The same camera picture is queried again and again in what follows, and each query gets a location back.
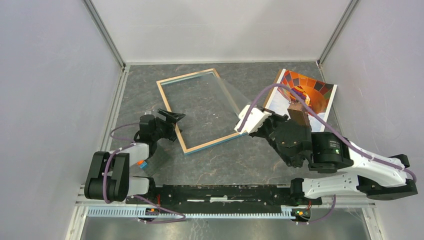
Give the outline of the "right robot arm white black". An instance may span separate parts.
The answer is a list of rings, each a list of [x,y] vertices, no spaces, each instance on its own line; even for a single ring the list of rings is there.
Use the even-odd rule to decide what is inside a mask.
[[[291,180],[288,196],[295,204],[328,195],[364,194],[390,201],[418,194],[415,181],[404,171],[410,166],[404,154],[359,154],[332,132],[312,132],[287,115],[267,111],[250,113],[244,131],[266,139],[289,167],[300,168],[307,161],[310,171],[329,175]]]

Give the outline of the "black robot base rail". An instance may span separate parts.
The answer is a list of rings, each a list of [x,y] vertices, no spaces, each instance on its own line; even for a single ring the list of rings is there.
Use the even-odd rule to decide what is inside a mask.
[[[287,185],[275,184],[224,184],[224,185],[162,185],[153,186],[140,198],[129,195],[129,199],[147,200],[149,203],[167,207],[176,206],[181,202],[210,201],[265,201],[288,206],[319,206],[321,198],[308,199],[300,192],[294,191]]]

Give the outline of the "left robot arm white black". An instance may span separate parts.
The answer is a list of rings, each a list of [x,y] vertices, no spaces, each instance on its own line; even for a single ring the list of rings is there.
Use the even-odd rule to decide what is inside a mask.
[[[129,144],[113,151],[97,151],[93,154],[84,185],[84,196],[107,204],[122,202],[130,190],[130,167],[147,166],[158,148],[158,141],[174,142],[177,123],[186,115],[159,109],[158,116],[144,114],[136,122],[138,131]]]

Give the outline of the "hot air balloon photo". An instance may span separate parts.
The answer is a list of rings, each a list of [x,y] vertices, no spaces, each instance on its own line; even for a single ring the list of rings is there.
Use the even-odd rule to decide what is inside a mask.
[[[279,70],[275,83],[283,84],[294,91],[320,117],[327,121],[335,98],[337,85],[302,75],[292,70]],[[269,91],[263,107],[279,115],[288,115],[291,102],[297,99],[283,87]]]

